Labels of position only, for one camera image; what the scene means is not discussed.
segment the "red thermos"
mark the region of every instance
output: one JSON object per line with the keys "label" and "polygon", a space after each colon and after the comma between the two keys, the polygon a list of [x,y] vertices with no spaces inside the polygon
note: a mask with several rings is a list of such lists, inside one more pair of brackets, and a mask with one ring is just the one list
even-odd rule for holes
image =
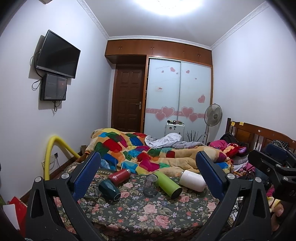
{"label": "red thermos", "polygon": [[131,171],[129,169],[121,169],[120,171],[110,174],[108,176],[108,179],[110,179],[115,186],[118,186],[120,183],[129,179],[130,176],[131,176]]}

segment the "ceiling light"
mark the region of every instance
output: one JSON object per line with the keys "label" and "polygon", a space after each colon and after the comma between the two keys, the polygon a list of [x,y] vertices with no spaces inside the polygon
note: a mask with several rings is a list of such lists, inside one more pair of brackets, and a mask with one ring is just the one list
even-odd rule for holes
{"label": "ceiling light", "polygon": [[192,12],[202,0],[135,0],[146,10],[159,15],[177,16]]}

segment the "electric fan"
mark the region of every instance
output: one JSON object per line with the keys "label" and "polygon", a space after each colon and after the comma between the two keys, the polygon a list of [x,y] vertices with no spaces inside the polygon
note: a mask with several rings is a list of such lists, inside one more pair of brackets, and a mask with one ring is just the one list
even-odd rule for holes
{"label": "electric fan", "polygon": [[222,118],[222,109],[218,104],[210,105],[205,111],[205,123],[207,125],[205,130],[205,136],[204,136],[204,138],[206,137],[205,143],[207,143],[207,137],[209,134],[210,126],[217,125],[221,120],[221,118]]}

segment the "black box under tv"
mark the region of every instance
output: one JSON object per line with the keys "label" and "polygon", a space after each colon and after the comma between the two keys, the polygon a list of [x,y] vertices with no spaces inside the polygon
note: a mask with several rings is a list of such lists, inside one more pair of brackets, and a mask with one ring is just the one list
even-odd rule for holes
{"label": "black box under tv", "polygon": [[66,91],[67,78],[47,73],[41,80],[40,100],[66,100]]}

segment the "crown molding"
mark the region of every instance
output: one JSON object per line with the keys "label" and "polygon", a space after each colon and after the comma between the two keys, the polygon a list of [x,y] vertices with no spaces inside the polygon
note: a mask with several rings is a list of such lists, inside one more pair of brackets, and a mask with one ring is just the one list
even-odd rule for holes
{"label": "crown molding", "polygon": [[105,38],[108,40],[109,35],[107,34],[106,30],[100,23],[100,21],[97,19],[93,11],[90,9],[90,7],[87,5],[85,0],[77,0],[77,2],[82,6],[82,8],[86,11],[86,13],[90,16],[90,18],[93,20],[93,22],[96,24],[98,29],[102,32],[102,34],[105,36]]}
{"label": "crown molding", "polygon": [[264,11],[270,5],[265,1],[260,4],[257,8],[255,8],[252,12],[250,12],[247,16],[245,16],[242,20],[240,20],[236,25],[234,25],[226,34],[224,34],[221,38],[219,38],[212,46],[211,49],[213,50],[219,44],[221,44],[224,40],[226,40],[229,36],[239,30],[242,26],[244,26],[247,22],[249,22],[252,18],[257,16],[259,13]]}
{"label": "crown molding", "polygon": [[115,36],[115,37],[109,37],[108,40],[118,40],[118,39],[153,39],[153,40],[164,40],[164,41],[171,41],[171,42],[177,42],[182,44],[189,44],[194,45],[197,47],[205,48],[211,50],[210,46],[206,46],[203,44],[186,41],[182,39],[174,39],[174,38],[167,38],[167,37],[158,37],[158,36],[146,36],[146,35],[131,35],[131,36]]}

